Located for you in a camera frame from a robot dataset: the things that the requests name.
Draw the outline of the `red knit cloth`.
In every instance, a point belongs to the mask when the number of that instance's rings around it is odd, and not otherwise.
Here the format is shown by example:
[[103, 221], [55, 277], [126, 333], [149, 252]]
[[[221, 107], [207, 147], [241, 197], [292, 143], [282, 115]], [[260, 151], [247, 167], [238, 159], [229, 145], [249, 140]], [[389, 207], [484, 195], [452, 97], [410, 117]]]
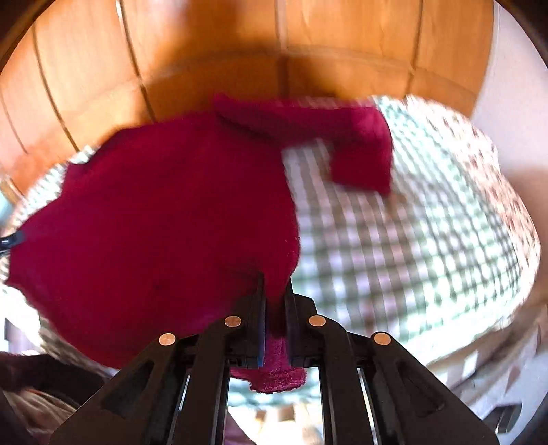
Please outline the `red knit cloth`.
[[297, 389], [306, 373], [287, 359], [282, 300], [300, 242], [282, 151], [316, 139], [333, 146], [334, 183], [389, 193], [392, 137], [372, 103], [217, 97], [123, 129], [21, 225], [7, 284], [111, 368], [164, 333], [200, 334], [263, 288], [265, 363], [237, 377], [262, 393]]

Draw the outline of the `floral pink mattress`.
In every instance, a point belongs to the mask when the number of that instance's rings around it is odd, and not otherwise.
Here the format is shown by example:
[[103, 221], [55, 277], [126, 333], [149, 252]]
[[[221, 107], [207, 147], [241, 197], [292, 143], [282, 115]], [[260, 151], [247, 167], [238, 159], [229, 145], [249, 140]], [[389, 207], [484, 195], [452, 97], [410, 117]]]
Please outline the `floral pink mattress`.
[[453, 355], [477, 358], [475, 372], [455, 386], [455, 394], [481, 418], [505, 404], [518, 404], [531, 417], [547, 394], [547, 378], [536, 358], [547, 345], [547, 305], [531, 293], [540, 266], [540, 238], [531, 215], [501, 173], [497, 148], [488, 135], [436, 101], [409, 94], [405, 104], [462, 164], [518, 258], [516, 301], [507, 304], [487, 333]]

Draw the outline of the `green white checkered bedsheet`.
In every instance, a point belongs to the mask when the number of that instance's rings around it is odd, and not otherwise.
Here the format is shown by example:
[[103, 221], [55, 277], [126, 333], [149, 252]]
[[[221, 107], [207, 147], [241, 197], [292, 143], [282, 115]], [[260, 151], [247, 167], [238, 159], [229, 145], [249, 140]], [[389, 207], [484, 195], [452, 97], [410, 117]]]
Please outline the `green white checkered bedsheet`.
[[[516, 301], [518, 258], [494, 210], [425, 119], [398, 100], [381, 97], [359, 105], [366, 103], [381, 111], [392, 137], [388, 194], [334, 183], [334, 149], [326, 141], [282, 151], [300, 242], [286, 288], [312, 298], [318, 314], [347, 332], [388, 333], [428, 369], [431, 361], [491, 328], [507, 304]], [[47, 205], [59, 196], [68, 167], [89, 161], [98, 149], [50, 170]], [[30, 216], [1, 240], [1, 289], [9, 297], [26, 298], [7, 278], [10, 251], [21, 243], [21, 225]], [[64, 393], [78, 409], [112, 378], [47, 355], [5, 357], [3, 362], [17, 367], [22, 385]], [[234, 440], [235, 421], [243, 411], [269, 402], [311, 402], [323, 429], [317, 368], [290, 365], [305, 371], [305, 384], [272, 393], [255, 391], [237, 377], [238, 371], [252, 369], [231, 368], [223, 443]], [[117, 374], [124, 367], [112, 369]]]

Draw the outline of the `wooden panelled headboard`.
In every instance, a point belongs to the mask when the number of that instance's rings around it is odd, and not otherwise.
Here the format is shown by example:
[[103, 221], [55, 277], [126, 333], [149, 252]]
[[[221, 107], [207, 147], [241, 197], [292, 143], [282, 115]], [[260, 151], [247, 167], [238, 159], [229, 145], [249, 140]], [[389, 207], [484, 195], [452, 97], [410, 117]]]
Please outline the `wooden panelled headboard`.
[[491, 1], [35, 1], [1, 43], [14, 199], [113, 132], [242, 98], [415, 94], [470, 115]]

